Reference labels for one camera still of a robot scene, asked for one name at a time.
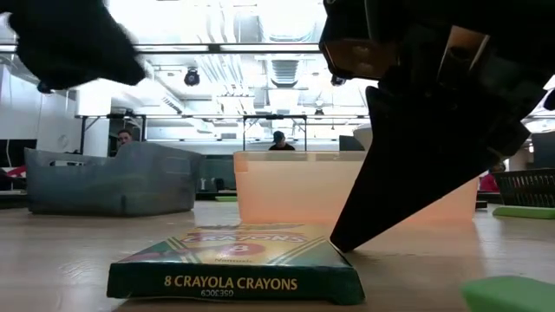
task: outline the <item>translucent plastic container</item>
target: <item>translucent plastic container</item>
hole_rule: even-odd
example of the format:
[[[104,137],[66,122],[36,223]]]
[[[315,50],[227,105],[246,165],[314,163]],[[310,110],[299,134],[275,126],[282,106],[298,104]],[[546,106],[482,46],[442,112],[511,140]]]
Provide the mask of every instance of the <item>translucent plastic container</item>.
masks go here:
[[[114,158],[26,149],[29,210],[103,216],[190,211],[201,159],[139,142],[122,146]]]
[[[234,154],[242,222],[333,225],[355,183],[366,152],[239,152]],[[474,179],[407,221],[471,220]]]

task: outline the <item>desk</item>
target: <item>desk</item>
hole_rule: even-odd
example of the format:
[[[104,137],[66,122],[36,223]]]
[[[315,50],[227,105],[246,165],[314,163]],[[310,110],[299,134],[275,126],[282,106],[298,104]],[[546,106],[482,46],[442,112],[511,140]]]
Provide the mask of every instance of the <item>desk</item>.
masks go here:
[[[468,279],[522,275],[555,283],[553,221],[496,219],[473,224],[411,224],[386,232],[349,255],[367,302],[211,303],[105,297],[108,266],[195,224],[236,224],[237,203],[198,202],[194,211],[151,218],[32,216],[0,211],[3,312],[465,311]]]

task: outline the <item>crayola crayons box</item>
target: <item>crayola crayons box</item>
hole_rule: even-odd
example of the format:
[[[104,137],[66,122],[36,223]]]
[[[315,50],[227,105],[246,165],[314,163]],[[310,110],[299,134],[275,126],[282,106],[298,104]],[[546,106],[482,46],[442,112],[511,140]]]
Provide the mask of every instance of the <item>crayola crayons box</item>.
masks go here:
[[[195,228],[110,266],[108,297],[358,304],[355,269],[306,224]]]

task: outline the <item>ceiling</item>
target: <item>ceiling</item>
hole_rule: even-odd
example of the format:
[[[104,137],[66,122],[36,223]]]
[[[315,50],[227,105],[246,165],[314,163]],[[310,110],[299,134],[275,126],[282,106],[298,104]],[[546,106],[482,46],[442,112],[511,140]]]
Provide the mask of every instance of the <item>ceiling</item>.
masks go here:
[[[276,53],[278,44],[317,43],[326,14],[322,0],[109,0],[114,19],[143,51],[149,73],[136,87],[120,85],[114,93],[113,109],[128,108],[142,114],[314,114],[366,115],[364,89],[375,81],[347,81],[332,87],[331,74],[323,57],[314,53]],[[0,16],[0,24],[5,16]],[[14,34],[0,27],[0,43],[14,43]],[[247,44],[248,54],[176,53],[191,44]],[[261,51],[258,45],[271,43]],[[18,66],[19,75],[27,75]],[[184,78],[189,68],[199,72],[200,84],[189,87]],[[545,114],[538,109],[535,114]],[[313,120],[324,125],[336,123],[357,127],[368,120],[326,118]],[[236,127],[241,120],[229,120]],[[545,129],[543,122],[536,128]],[[202,120],[156,120],[157,127],[204,127]],[[262,121],[257,133],[294,132],[290,122]]]

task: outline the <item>gray plastic bin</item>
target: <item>gray plastic bin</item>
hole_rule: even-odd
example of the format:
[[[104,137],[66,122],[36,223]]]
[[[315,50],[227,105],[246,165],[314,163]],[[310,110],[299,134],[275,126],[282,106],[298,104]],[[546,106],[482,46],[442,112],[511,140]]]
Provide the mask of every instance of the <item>gray plastic bin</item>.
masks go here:
[[[201,159],[139,142],[122,146],[113,158],[25,149],[29,210],[129,217],[190,211]]]

